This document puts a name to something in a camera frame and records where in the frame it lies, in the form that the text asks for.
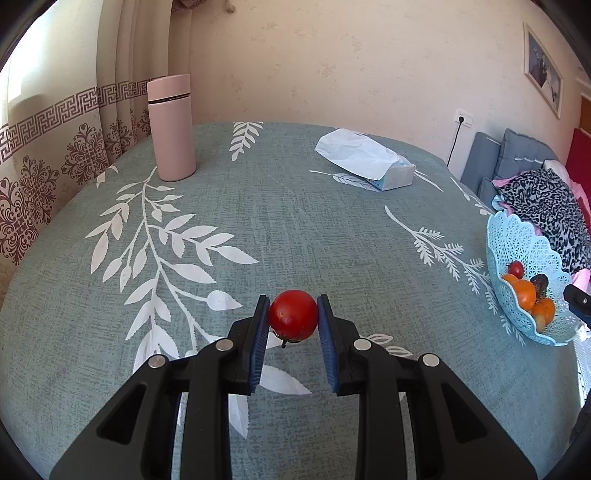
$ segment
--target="curtain border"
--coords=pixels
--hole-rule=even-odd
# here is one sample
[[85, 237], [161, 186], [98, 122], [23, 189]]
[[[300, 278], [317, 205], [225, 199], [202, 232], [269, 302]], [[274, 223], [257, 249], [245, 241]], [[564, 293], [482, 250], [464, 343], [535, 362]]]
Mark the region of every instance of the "curtain border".
[[40, 136], [70, 120], [99, 108], [147, 95], [147, 79], [133, 82], [124, 80], [101, 87], [91, 87], [70, 95], [63, 100], [10, 125], [0, 127], [0, 164], [6, 162], [18, 150]]

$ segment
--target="power cord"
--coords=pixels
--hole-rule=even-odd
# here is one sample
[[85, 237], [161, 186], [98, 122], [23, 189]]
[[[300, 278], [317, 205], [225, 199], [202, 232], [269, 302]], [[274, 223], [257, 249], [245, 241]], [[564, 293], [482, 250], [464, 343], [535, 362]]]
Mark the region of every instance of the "power cord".
[[458, 119], [458, 121], [460, 122], [460, 124], [457, 126], [456, 138], [453, 141], [452, 151], [449, 152], [449, 158], [447, 159], [447, 166], [448, 167], [449, 167], [449, 162], [451, 162], [451, 160], [452, 160], [453, 149], [456, 148], [457, 136], [460, 133], [460, 128], [462, 127], [462, 123], [464, 123], [464, 117], [462, 117], [460, 115], [460, 118]]

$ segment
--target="picture frame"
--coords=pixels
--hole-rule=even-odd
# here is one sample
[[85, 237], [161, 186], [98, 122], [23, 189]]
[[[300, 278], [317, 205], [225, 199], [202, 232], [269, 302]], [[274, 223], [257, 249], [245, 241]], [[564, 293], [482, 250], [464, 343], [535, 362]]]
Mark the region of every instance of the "picture frame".
[[560, 119], [564, 77], [531, 27], [524, 23], [524, 73]]

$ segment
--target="fruit basket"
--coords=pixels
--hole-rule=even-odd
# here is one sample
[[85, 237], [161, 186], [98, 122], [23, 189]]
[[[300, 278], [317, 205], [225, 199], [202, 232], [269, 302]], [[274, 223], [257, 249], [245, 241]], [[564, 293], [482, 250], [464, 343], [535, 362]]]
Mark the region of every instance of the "fruit basket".
[[[524, 266], [524, 279], [543, 273], [548, 277], [547, 297], [556, 305], [554, 321], [543, 333], [535, 329], [533, 317], [519, 307], [517, 295], [510, 283], [501, 277], [514, 260]], [[577, 333], [581, 321], [573, 315], [564, 300], [563, 291], [571, 283], [570, 275], [562, 271], [562, 260], [550, 248], [548, 239], [536, 236], [529, 222], [517, 215], [507, 217], [498, 212], [488, 219], [486, 226], [486, 261], [492, 286], [507, 318], [526, 337], [544, 345], [566, 345]]]

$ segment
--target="pink water bottle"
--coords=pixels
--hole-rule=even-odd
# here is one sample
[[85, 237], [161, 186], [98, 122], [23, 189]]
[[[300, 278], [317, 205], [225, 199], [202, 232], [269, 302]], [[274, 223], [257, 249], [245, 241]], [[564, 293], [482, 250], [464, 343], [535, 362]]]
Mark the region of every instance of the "pink water bottle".
[[197, 164], [191, 118], [191, 76], [171, 75], [148, 82], [148, 111], [158, 176], [177, 181]]

